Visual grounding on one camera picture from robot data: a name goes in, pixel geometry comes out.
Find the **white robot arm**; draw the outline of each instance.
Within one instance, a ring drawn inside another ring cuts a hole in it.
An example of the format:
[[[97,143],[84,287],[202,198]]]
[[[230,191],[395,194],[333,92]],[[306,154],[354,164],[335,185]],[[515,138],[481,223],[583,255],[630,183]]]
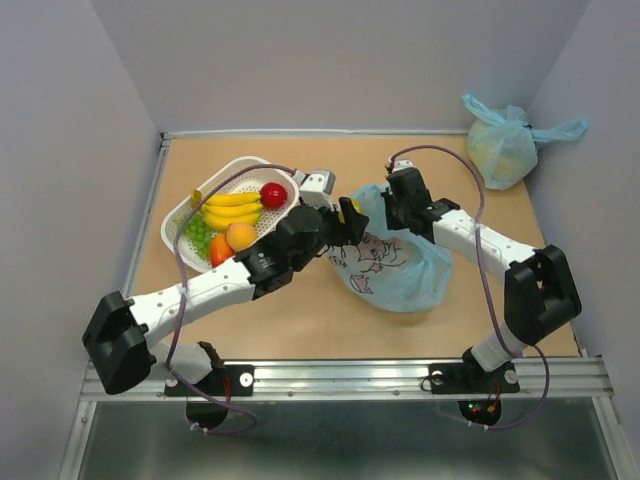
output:
[[[504,281],[501,332],[511,353],[534,345],[580,312],[575,285],[559,249],[538,250],[517,243],[476,225],[447,199],[432,201],[420,172],[408,161],[397,162],[387,180],[389,188],[383,197],[389,229],[408,228],[473,262],[477,261],[475,231],[480,229],[487,270]],[[339,207],[331,201],[334,181],[331,172],[314,171],[302,183],[301,205],[273,232],[190,280],[183,325],[281,288],[327,246],[360,243],[368,219],[347,198],[340,198]],[[181,285],[174,285],[127,300],[113,292],[100,301],[82,340],[107,393],[137,385],[149,375],[156,357],[166,356],[162,339],[175,328],[181,294]],[[184,352],[193,371],[181,371],[195,383],[211,370],[214,359],[204,347],[192,346]],[[471,366],[466,369],[469,375],[477,377],[472,380],[482,383],[510,359],[495,331],[463,355],[465,366]]]

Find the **light blue plastic bag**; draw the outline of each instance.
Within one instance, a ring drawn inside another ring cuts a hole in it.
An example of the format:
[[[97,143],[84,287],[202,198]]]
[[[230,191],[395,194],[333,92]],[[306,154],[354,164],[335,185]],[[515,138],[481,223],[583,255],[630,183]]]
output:
[[[586,120],[576,120],[550,130],[535,130],[520,107],[490,110],[472,95],[462,100],[478,117],[469,130],[467,150],[487,188],[506,190],[524,178],[538,163],[537,144],[576,141],[588,128]]]
[[[417,312],[439,305],[451,275],[451,256],[409,230],[387,229],[386,186],[369,185],[354,195],[369,225],[362,243],[332,247],[329,260],[360,298],[383,310]]]

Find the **white basket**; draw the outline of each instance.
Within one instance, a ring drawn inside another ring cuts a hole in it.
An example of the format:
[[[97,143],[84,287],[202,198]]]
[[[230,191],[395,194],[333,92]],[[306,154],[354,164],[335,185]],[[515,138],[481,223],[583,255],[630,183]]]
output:
[[[219,185],[226,178],[229,178],[234,173],[239,172],[243,168],[251,165],[268,164],[266,160],[259,157],[240,157],[232,162],[229,162],[222,170],[219,170],[214,176],[209,178],[206,182],[198,187],[198,190],[202,192],[202,195],[209,193],[213,187]],[[242,175],[240,178],[236,178],[229,185],[225,186],[219,193],[240,193],[240,192],[258,192],[265,183],[276,182],[282,185],[287,190],[287,203],[278,209],[264,208],[262,210],[262,216],[260,221],[256,225],[258,232],[258,238],[261,238],[265,234],[269,233],[276,224],[289,213],[296,203],[298,202],[299,191],[298,185],[293,179],[284,173],[282,170],[276,170],[274,168],[262,168],[259,170],[253,170],[249,173]],[[160,235],[162,241],[169,250],[173,252],[173,242],[178,234],[179,225],[177,220],[184,215],[187,215],[191,208],[191,197],[188,196],[180,204],[171,210],[169,214],[162,221],[162,227]],[[196,248],[191,243],[191,240],[186,235],[182,235],[178,242],[178,249],[182,254],[184,263],[189,265],[194,270],[204,273],[211,270],[211,264],[208,260],[201,259],[196,253]]]

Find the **wooden table surface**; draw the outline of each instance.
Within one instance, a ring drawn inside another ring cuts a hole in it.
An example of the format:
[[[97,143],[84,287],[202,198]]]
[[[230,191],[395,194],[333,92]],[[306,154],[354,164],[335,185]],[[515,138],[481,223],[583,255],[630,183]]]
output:
[[[229,161],[256,155],[307,172],[329,169],[337,177],[333,192],[337,199],[364,185],[383,183],[383,166],[389,155],[418,143],[435,143],[466,155],[463,137],[173,140],[134,293],[149,293],[179,282],[175,257],[160,238],[162,220],[193,188]],[[434,198],[448,197],[474,215],[478,193],[462,165],[436,151],[414,152],[408,157],[422,171]],[[543,245],[522,183],[506,192],[487,192],[483,223],[517,241]],[[477,266],[457,254],[452,257],[445,300],[427,313],[396,314],[374,308],[347,290],[329,261],[321,258],[296,274],[285,288],[185,327],[180,343],[211,342],[227,359],[459,357],[490,331],[491,323]],[[496,310],[502,312],[500,282],[490,281]],[[568,325],[541,342],[541,347],[551,356],[578,354]]]

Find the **white enclosure wall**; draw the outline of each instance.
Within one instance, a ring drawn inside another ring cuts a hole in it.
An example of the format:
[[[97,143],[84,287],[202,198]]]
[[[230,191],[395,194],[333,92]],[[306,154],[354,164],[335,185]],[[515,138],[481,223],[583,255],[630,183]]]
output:
[[[452,128],[526,107],[588,0],[92,0],[161,131]]]
[[[0,62],[0,478],[51,480],[158,135],[88,1],[3,2]]]
[[[640,3],[594,0],[531,106],[541,127],[588,116],[575,145],[542,150],[529,182],[546,238],[569,255],[584,313],[574,328],[605,357],[640,460]]]

